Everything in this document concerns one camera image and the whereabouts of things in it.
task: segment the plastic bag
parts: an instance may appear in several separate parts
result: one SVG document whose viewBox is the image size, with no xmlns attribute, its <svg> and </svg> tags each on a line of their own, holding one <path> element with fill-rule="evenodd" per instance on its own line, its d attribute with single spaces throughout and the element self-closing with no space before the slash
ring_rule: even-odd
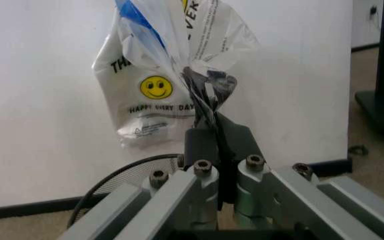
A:
<svg viewBox="0 0 384 240">
<path fill-rule="evenodd" d="M 259 44 L 219 0 L 116 0 L 111 33 L 93 64 L 123 145 L 182 141 L 237 81 L 225 74 Z"/>
</svg>

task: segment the bolt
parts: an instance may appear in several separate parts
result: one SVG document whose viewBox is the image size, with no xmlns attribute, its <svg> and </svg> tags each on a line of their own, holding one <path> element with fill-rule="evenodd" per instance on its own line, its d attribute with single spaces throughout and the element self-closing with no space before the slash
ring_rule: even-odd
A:
<svg viewBox="0 0 384 240">
<path fill-rule="evenodd" d="M 296 173 L 300 174 L 302 177 L 304 177 L 306 180 L 310 181 L 312 178 L 312 174 L 314 171 L 312 168 L 304 163 L 296 163 L 293 165 L 293 170 L 296 171 Z"/>
<path fill-rule="evenodd" d="M 193 173 L 198 177 L 207 177 L 211 174 L 212 167 L 213 165 L 211 162 L 201 159 L 193 164 Z"/>
<path fill-rule="evenodd" d="M 164 170 L 154 170 L 149 175 L 150 185 L 156 189 L 159 189 L 160 187 L 162 187 L 162 185 L 164 185 L 168 179 L 169 179 L 169 174 Z"/>
<path fill-rule="evenodd" d="M 185 155 L 180 154 L 177 156 L 177 167 L 183 168 L 185 166 Z"/>
<path fill-rule="evenodd" d="M 245 165 L 253 172 L 262 171 L 265 163 L 265 159 L 260 155 L 252 154 L 245 159 Z"/>
</svg>

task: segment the yellow smiley face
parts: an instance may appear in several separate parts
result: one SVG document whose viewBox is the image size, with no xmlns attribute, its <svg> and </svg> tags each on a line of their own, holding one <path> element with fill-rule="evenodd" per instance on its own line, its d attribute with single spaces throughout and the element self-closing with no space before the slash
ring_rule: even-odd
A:
<svg viewBox="0 0 384 240">
<path fill-rule="evenodd" d="M 165 99 L 173 92 L 173 86 L 162 76 L 150 76 L 141 82 L 140 92 L 150 99 Z"/>
</svg>

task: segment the fan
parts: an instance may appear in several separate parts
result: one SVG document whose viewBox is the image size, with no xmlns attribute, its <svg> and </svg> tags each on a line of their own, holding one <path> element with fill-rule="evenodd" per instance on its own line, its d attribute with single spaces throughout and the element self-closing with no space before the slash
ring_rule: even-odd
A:
<svg viewBox="0 0 384 240">
<path fill-rule="evenodd" d="M 155 170 L 167 171 L 173 174 L 178 167 L 178 161 L 183 159 L 182 154 L 163 154 L 151 156 L 112 172 L 92 187 L 78 202 L 67 223 L 67 228 L 82 218 L 89 209 L 98 204 L 103 198 L 123 183 L 137 187 Z"/>
</svg>

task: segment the white backdrop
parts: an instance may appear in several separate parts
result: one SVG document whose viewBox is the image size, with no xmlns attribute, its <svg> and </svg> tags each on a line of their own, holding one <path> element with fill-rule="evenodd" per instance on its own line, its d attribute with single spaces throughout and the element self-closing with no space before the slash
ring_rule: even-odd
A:
<svg viewBox="0 0 384 240">
<path fill-rule="evenodd" d="M 344 159 L 352 1 L 226 2 L 263 49 L 235 67 L 222 112 L 250 126 L 273 167 Z M 79 196 L 128 162 L 183 151 L 119 147 L 91 71 L 113 10 L 113 0 L 0 0 L 0 206 Z"/>
<path fill-rule="evenodd" d="M 376 44 L 380 41 L 384 0 L 353 0 L 352 47 Z M 378 14 L 370 18 L 370 8 Z"/>
</svg>

